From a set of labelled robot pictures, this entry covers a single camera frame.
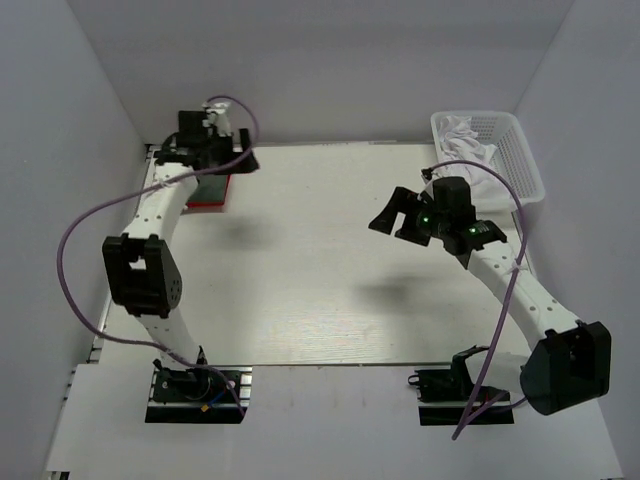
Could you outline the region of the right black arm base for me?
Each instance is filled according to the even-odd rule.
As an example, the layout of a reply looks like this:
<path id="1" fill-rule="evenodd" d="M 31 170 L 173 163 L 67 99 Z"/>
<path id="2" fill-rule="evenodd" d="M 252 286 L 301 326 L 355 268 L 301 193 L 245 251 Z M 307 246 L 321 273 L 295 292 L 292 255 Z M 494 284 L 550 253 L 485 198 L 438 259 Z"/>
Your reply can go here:
<path id="1" fill-rule="evenodd" d="M 456 426 L 464 412 L 468 396 L 455 385 L 447 368 L 415 370 L 407 379 L 408 385 L 416 389 L 418 397 L 419 423 L 423 427 Z M 515 423 L 510 394 L 500 396 L 493 387 L 482 387 L 474 401 L 472 413 L 485 403 L 499 397 L 482 415 L 470 424 L 512 425 Z"/>

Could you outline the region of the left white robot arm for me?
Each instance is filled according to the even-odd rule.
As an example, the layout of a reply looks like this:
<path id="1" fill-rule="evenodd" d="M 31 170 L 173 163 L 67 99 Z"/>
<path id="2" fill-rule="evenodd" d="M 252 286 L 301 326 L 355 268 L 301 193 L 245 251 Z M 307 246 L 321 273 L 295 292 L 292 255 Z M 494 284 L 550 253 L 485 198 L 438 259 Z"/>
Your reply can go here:
<path id="1" fill-rule="evenodd" d="M 178 130 L 158 150 L 150 191 L 143 194 L 132 222 L 102 245 L 113 301 L 136 318 L 163 351 L 156 368 L 188 398 L 211 387 L 202 366 L 204 351 L 179 311 L 183 282 L 170 243 L 180 215 L 210 168 L 218 175 L 249 174 L 259 168 L 248 129 L 234 132 L 227 102 L 181 111 Z"/>

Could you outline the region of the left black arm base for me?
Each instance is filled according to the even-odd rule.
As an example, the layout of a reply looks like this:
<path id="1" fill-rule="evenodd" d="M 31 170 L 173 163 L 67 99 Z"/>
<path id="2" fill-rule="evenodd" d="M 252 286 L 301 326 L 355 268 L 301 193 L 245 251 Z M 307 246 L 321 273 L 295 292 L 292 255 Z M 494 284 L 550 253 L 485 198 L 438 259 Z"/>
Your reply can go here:
<path id="1" fill-rule="evenodd" d="M 169 370 L 154 362 L 145 422 L 149 424 L 234 425 L 244 419 L 251 396 L 252 368 L 210 371 Z"/>

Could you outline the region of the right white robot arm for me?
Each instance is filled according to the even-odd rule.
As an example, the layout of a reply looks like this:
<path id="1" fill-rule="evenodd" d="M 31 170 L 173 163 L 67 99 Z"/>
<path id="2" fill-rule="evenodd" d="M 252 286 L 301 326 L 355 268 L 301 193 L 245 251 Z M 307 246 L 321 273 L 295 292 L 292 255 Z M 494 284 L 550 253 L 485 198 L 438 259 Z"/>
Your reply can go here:
<path id="1" fill-rule="evenodd" d="M 501 390 L 520 392 L 538 413 L 551 415 L 608 393 L 609 330 L 579 319 L 517 264 L 506 234 L 477 217 L 463 178 L 440 178 L 429 193 L 396 188 L 369 227 L 421 246 L 440 240 L 501 301 L 524 335 L 528 357 L 496 354 L 487 374 L 473 363 L 455 369 L 451 384 L 459 396 L 475 398 L 489 382 L 490 397 Z"/>

